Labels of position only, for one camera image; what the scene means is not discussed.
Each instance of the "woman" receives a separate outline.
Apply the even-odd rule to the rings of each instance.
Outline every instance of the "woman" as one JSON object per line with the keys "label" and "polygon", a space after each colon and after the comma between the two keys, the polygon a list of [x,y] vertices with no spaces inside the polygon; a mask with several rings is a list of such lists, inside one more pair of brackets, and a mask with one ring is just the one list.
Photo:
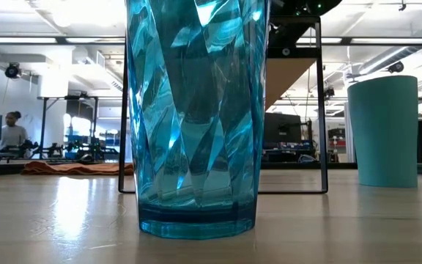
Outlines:
{"label": "woman", "polygon": [[7,146],[18,146],[28,139],[26,129],[16,125],[20,118],[21,113],[19,111],[12,111],[6,114],[6,125],[1,130],[0,150]]}

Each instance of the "ceiling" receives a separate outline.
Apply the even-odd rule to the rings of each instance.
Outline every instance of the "ceiling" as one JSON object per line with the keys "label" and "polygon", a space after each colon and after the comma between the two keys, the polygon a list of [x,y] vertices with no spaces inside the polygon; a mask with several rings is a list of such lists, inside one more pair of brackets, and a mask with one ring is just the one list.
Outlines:
{"label": "ceiling", "polygon": [[[406,9],[399,11],[400,1],[343,0],[335,9],[322,16],[322,36],[422,37],[422,0],[406,1],[406,3]],[[89,0],[0,0],[0,36],[123,36],[125,34],[125,14],[124,0],[99,0],[96,1],[96,4],[92,4]],[[314,36],[314,32],[309,30],[305,36]],[[63,62],[57,62],[57,53],[55,52],[60,48],[66,47],[0,45],[0,54],[43,54],[54,63],[62,64]],[[124,56],[122,44],[85,45],[82,48],[85,48],[91,56],[95,56],[99,51],[105,57],[105,70],[121,81]],[[343,109],[343,99],[347,96],[347,87],[351,81],[346,78],[347,73],[354,73],[358,67],[366,65],[366,63],[378,62],[400,48],[324,46],[322,51],[325,81],[328,86],[335,89],[335,98],[338,98],[338,100],[328,102],[327,108]],[[401,61],[405,66],[405,70],[401,74],[417,76],[422,84],[422,50]],[[386,74],[390,73],[377,71],[367,76],[361,76],[358,81]],[[72,85],[70,84],[70,88],[95,90],[95,87],[102,86],[102,84],[98,84],[99,81],[102,82],[99,78],[104,78],[102,75],[92,73],[79,73],[77,76]],[[292,100],[278,101],[270,108],[270,111],[317,118],[315,100],[307,99],[317,97],[316,84],[317,72],[313,65],[294,85],[288,87],[284,96],[290,97]],[[115,91],[108,85],[104,88],[111,89],[115,95],[119,95],[118,90]],[[119,106],[118,101],[116,103],[109,102],[108,106],[113,106],[112,104]]]}

